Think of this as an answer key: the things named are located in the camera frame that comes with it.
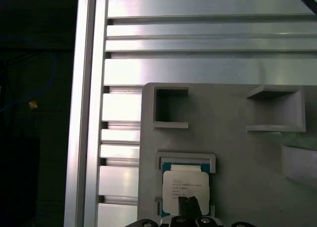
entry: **metal plate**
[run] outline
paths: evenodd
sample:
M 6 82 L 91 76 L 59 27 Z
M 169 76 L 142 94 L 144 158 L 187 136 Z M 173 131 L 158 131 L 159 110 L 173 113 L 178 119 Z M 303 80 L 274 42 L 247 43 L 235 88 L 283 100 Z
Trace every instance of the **metal plate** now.
M 316 64 L 317 59 L 282 57 L 106 59 L 105 85 L 145 85 L 149 82 L 316 85 Z M 131 99 L 137 100 L 136 97 L 117 100 L 108 111 L 118 116 L 114 111 Z M 140 103 L 138 100 L 131 104 L 138 108 Z M 136 119 L 122 115 L 129 120 Z
M 139 169 L 100 167 L 99 195 L 138 197 Z
M 174 24 L 123 24 L 107 28 L 108 39 L 118 38 L 170 38 L 205 36 L 309 36 L 317 33 L 317 23 L 311 22 L 245 22 L 245 23 L 174 23 Z
M 104 94 L 103 121 L 140 121 L 140 94 Z
M 102 144 L 101 158 L 139 159 L 140 146 L 131 144 Z
M 140 131 L 103 129 L 101 132 L 101 141 L 112 144 L 139 144 Z
M 316 50 L 314 38 L 201 38 L 109 40 L 111 51 L 302 51 Z
M 137 206 L 98 205 L 98 227 L 124 227 L 137 220 Z
M 109 18 L 286 14 L 312 12 L 300 0 L 109 0 L 108 8 Z

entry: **silver metal surface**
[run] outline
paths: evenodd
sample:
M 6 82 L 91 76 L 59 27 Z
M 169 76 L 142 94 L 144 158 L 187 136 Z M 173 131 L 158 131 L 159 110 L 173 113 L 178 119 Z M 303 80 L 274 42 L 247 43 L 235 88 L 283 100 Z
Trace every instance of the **silver metal surface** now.
M 131 144 L 102 144 L 101 158 L 139 159 L 140 146 Z
M 78 0 L 65 191 L 65 227 L 82 227 L 95 0 Z
M 140 131 L 103 129 L 101 132 L 101 141 L 111 144 L 139 144 Z
M 128 205 L 128 206 L 137 206 L 138 198 L 136 197 L 119 197 L 119 196 L 105 196 L 105 204 L 113 205 Z
M 98 227 L 124 227 L 137 220 L 137 206 L 98 205 Z
M 283 57 L 106 59 L 105 85 L 145 85 L 149 82 L 315 85 L 316 64 L 317 59 L 313 58 Z M 125 103 L 117 100 L 107 111 L 114 112 L 117 106 Z M 134 104 L 134 110 L 128 112 L 134 114 L 134 118 L 123 114 L 129 120 L 139 118 L 139 103 Z M 121 115 L 104 114 L 108 119 L 109 116 L 120 119 Z
M 138 197 L 139 169 L 100 167 L 99 195 Z
M 316 50 L 315 38 L 192 38 L 109 40 L 107 51 L 302 51 Z
M 141 120 L 141 94 L 104 94 L 103 103 L 103 121 Z
M 122 24 L 107 28 L 108 39 L 199 37 L 290 37 L 317 33 L 315 21 Z
M 108 0 L 96 0 L 94 51 L 92 60 L 88 123 L 87 177 L 84 227 L 96 227 L 98 218 L 99 148 Z
M 109 18 L 287 14 L 312 12 L 300 0 L 109 0 L 108 9 Z

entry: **gray plastic tray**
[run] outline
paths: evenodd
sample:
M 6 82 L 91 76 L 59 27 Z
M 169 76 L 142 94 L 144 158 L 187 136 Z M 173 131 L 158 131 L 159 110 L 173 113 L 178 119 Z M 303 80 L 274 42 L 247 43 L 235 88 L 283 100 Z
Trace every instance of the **gray plastic tray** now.
M 138 219 L 160 221 L 157 152 L 206 153 L 216 156 L 211 199 L 215 216 L 226 226 L 246 221 L 261 227 L 315 227 L 317 191 L 285 178 L 280 143 L 247 129 L 306 131 L 310 147 L 317 148 L 316 94 L 314 86 L 147 84 Z

